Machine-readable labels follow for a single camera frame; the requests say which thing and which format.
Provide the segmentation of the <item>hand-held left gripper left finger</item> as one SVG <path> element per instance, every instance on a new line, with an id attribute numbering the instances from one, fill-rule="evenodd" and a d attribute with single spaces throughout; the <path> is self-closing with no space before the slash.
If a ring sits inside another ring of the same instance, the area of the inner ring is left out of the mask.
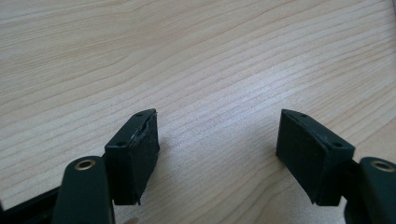
<path id="1" fill-rule="evenodd" d="M 116 205 L 140 204 L 160 151 L 157 111 L 137 112 L 105 146 L 111 197 Z"/>

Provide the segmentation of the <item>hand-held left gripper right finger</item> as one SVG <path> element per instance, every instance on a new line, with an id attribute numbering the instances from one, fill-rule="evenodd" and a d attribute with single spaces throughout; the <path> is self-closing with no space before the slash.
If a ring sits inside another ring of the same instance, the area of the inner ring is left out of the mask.
<path id="1" fill-rule="evenodd" d="M 281 110 L 276 155 L 312 203 L 336 206 L 341 200 L 342 170 L 355 148 L 310 116 Z"/>

